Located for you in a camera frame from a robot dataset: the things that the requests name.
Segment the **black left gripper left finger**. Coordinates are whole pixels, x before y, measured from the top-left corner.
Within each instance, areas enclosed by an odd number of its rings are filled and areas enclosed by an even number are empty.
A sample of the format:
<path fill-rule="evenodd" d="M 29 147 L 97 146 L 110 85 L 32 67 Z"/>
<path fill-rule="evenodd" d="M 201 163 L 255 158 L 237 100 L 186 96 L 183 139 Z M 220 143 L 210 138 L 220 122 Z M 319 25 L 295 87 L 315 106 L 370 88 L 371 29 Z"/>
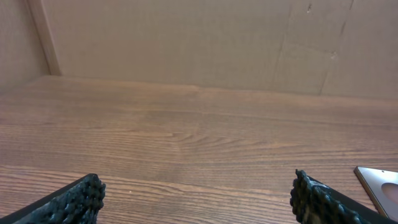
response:
<path fill-rule="evenodd" d="M 88 174 L 1 218 L 1 224 L 96 224 L 106 184 Z"/>

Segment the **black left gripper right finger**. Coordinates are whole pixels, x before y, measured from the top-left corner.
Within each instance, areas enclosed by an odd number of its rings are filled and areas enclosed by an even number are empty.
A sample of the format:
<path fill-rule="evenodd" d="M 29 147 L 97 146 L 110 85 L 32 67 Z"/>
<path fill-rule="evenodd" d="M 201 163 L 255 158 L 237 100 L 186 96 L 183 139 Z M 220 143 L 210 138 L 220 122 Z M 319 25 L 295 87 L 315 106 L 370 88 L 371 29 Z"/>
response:
<path fill-rule="evenodd" d="M 397 224 L 357 201 L 310 177 L 304 170 L 290 191 L 290 205 L 296 221 L 304 224 Z"/>

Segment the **Galaxy smartphone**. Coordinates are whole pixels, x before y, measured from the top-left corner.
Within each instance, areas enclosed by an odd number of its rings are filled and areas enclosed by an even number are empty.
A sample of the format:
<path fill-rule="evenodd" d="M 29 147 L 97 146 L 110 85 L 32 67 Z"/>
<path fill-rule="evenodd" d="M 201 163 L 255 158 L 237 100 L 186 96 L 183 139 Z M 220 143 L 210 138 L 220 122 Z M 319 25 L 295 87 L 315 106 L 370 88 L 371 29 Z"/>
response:
<path fill-rule="evenodd" d="M 397 221 L 397 172 L 357 166 L 354 173 L 377 211 Z"/>

